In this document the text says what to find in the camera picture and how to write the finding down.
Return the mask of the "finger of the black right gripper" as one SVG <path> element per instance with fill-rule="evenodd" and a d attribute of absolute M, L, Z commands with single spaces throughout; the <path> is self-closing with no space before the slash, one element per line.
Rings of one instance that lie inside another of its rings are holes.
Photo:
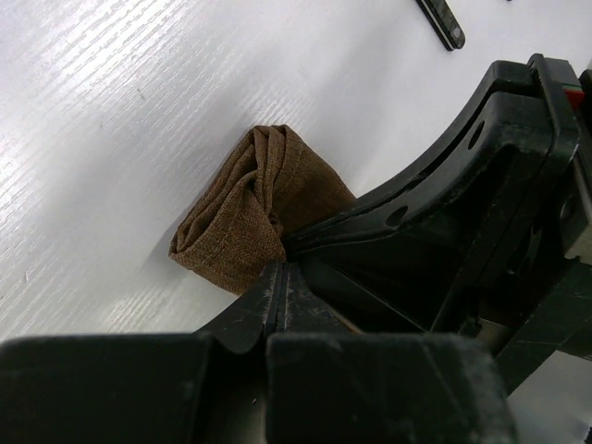
<path fill-rule="evenodd" d="M 370 331 L 458 331 L 511 261 L 541 204 L 544 146 L 487 142 L 405 230 L 289 254 L 313 292 Z"/>

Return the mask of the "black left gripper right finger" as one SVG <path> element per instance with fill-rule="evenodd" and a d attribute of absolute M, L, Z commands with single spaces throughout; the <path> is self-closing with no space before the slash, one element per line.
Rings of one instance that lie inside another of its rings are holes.
<path fill-rule="evenodd" d="M 450 334 L 351 333 L 281 265 L 267 340 L 271 443 L 513 443 L 490 354 Z"/>

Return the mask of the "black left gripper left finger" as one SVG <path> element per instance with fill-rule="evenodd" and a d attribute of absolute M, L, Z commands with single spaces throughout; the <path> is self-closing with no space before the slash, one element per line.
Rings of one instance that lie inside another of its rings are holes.
<path fill-rule="evenodd" d="M 1 345 L 5 443 L 261 443 L 282 266 L 193 333 Z"/>

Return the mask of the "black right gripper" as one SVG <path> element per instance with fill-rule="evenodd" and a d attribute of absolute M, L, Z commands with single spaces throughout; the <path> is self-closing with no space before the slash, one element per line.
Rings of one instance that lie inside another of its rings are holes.
<path fill-rule="evenodd" d="M 482 320 L 505 327 L 493 348 L 506 389 L 516 390 L 591 315 L 591 269 L 563 253 L 579 212 L 572 171 L 586 148 L 586 79 L 571 65 L 540 54 L 526 63 L 495 61 L 458 116 L 415 161 L 332 217 L 286 238 L 289 254 L 388 238 L 438 199 L 487 142 L 542 145 L 547 159 L 532 194 L 535 219 L 490 286 L 479 291 L 475 314 L 458 331 L 473 335 Z"/>

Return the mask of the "brown cloth napkin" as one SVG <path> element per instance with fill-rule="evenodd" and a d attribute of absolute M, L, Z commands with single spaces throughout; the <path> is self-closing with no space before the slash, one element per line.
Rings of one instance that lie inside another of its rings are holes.
<path fill-rule="evenodd" d="M 250 129 L 182 220 L 177 264 L 237 296 L 283 261 L 285 236 L 346 209 L 354 194 L 289 126 Z"/>

